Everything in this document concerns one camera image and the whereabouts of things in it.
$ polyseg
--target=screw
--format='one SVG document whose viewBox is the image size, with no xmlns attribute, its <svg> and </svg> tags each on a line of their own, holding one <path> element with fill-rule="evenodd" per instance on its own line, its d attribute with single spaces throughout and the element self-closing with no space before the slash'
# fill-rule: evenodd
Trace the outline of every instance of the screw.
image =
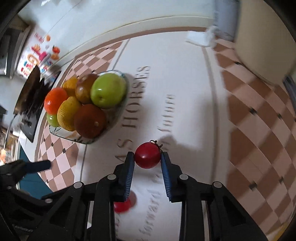
<svg viewBox="0 0 296 241">
<path fill-rule="evenodd" d="M 78 189 L 82 187 L 82 183 L 81 182 L 76 182 L 74 183 L 74 188 Z"/>
<path fill-rule="evenodd" d="M 51 198 L 47 198 L 44 200 L 46 203 L 52 203 L 52 199 Z"/>
<path fill-rule="evenodd" d="M 222 183 L 220 183 L 220 182 L 214 182 L 214 187 L 215 188 L 221 188 L 222 187 Z"/>
<path fill-rule="evenodd" d="M 181 174 L 179 177 L 182 180 L 187 180 L 188 179 L 188 176 L 186 174 Z"/>
<path fill-rule="evenodd" d="M 107 177 L 109 180 L 114 180 L 116 178 L 116 175 L 115 174 L 110 174 L 108 175 Z"/>
</svg>

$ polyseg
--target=fruit bowl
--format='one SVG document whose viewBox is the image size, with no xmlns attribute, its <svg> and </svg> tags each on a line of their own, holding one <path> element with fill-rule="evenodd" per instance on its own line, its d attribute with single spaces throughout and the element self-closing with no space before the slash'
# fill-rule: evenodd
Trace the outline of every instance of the fruit bowl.
<svg viewBox="0 0 296 241">
<path fill-rule="evenodd" d="M 129 89 L 129 82 L 128 82 L 127 78 L 125 77 L 125 75 L 118 70 L 109 70 L 106 72 L 102 72 L 102 73 L 99 73 L 98 76 L 101 76 L 101 75 L 107 74 L 107 73 L 113 73 L 113 74 L 116 74 L 116 75 L 120 76 L 121 78 L 123 78 L 125 80 L 125 82 L 127 83 L 127 85 L 126 85 L 127 91 L 126 91 L 124 98 L 122 99 L 122 101 L 118 105 L 116 105 L 114 108 L 103 110 L 106 114 L 107 126 L 101 132 L 101 134 L 95 138 L 89 139 L 89 138 L 82 137 L 80 134 L 78 134 L 77 131 L 67 131 L 67 130 L 63 129 L 62 127 L 53 127 L 53 126 L 49 125 L 49 131 L 51 134 L 61 137 L 61 138 L 64 138 L 64 139 L 67 139 L 67 140 L 70 140 L 70 141 L 79 142 L 82 144 L 91 144 L 91 143 L 95 142 L 96 140 L 98 140 L 102 135 L 107 133 L 117 123 L 119 117 L 121 116 L 121 114 L 124 110 L 124 106 L 127 101 L 126 96 L 127 96 L 127 92 Z"/>
</svg>

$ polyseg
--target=teal surface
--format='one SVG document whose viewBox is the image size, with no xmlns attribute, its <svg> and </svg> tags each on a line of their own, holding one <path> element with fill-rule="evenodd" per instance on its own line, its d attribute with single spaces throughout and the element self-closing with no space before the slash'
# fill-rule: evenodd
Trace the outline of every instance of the teal surface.
<svg viewBox="0 0 296 241">
<path fill-rule="evenodd" d="M 22 147 L 20 148 L 20 159 L 29 162 L 29 159 Z M 52 193 L 52 191 L 37 173 L 27 174 L 20 181 L 20 189 L 27 191 L 32 197 L 38 199 L 44 195 Z"/>
</svg>

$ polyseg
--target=yellow fruit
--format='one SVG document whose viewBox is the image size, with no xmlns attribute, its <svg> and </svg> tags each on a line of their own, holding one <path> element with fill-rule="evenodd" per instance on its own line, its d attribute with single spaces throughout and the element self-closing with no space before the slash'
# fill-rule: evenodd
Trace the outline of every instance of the yellow fruit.
<svg viewBox="0 0 296 241">
<path fill-rule="evenodd" d="M 65 83 L 63 83 L 63 89 L 67 92 L 68 96 L 75 97 L 75 89 L 78 79 L 75 76 L 72 76 Z"/>
<path fill-rule="evenodd" d="M 57 121 L 67 131 L 74 131 L 74 115 L 81 107 L 80 102 L 73 96 L 65 100 L 57 111 Z"/>
</svg>

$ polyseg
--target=checkered pattern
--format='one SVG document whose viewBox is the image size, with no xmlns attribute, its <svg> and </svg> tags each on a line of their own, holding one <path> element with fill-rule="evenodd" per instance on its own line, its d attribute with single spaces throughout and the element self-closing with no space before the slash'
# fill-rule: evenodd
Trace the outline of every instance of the checkered pattern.
<svg viewBox="0 0 296 241">
<path fill-rule="evenodd" d="M 78 58 L 68 75 L 65 77 L 65 80 L 72 76 L 78 78 L 79 76 L 84 76 L 90 73 L 99 74 L 106 71 L 121 44 L 122 42 L 109 44 Z"/>
<path fill-rule="evenodd" d="M 78 145 L 80 144 L 50 134 L 49 125 L 46 122 L 42 133 L 38 161 L 50 160 L 52 167 L 50 170 L 40 172 L 39 175 L 52 191 L 73 185 Z"/>
<path fill-rule="evenodd" d="M 113 43 L 81 56 L 75 61 L 65 79 L 59 81 L 58 86 L 61 86 L 64 80 L 72 76 L 79 77 L 90 73 L 98 74 L 106 71 L 121 44 L 122 42 Z M 52 191 L 73 185 L 78 147 L 81 144 L 51 134 L 46 121 L 42 121 L 39 135 L 42 135 L 42 139 L 40 146 L 37 146 L 39 154 L 36 159 L 39 161 L 50 160 L 52 162 L 50 170 L 39 173 L 42 180 Z"/>
<path fill-rule="evenodd" d="M 217 40 L 231 125 L 227 188 L 264 233 L 286 222 L 296 204 L 295 112 L 284 86 L 247 70 L 234 43 Z"/>
</svg>

